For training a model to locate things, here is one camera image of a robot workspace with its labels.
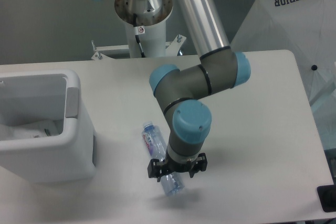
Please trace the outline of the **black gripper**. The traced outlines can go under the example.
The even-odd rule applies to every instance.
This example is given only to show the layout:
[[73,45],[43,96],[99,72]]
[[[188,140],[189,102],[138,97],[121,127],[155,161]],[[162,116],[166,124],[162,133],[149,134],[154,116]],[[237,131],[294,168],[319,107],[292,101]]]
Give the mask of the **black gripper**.
[[177,173],[189,173],[190,178],[193,178],[198,172],[205,172],[207,169],[207,157],[205,153],[200,153],[194,160],[187,160],[184,163],[175,161],[169,154],[166,154],[165,159],[151,159],[148,164],[148,177],[156,178],[157,182],[161,181],[163,176]]

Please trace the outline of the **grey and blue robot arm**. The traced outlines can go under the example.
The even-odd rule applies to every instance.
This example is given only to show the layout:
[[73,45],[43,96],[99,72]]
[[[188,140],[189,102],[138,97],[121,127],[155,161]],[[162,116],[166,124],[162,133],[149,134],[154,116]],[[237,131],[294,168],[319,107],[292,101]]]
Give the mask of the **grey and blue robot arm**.
[[[212,116],[201,98],[241,85],[250,77],[250,63],[233,52],[213,0],[178,0],[200,58],[197,66],[180,70],[162,65],[150,75],[154,97],[170,128],[165,157],[152,159],[148,176],[161,179],[173,172],[194,176],[207,168],[201,152]],[[118,16],[131,26],[139,57],[146,57],[144,34],[172,11],[171,0],[115,0]]]

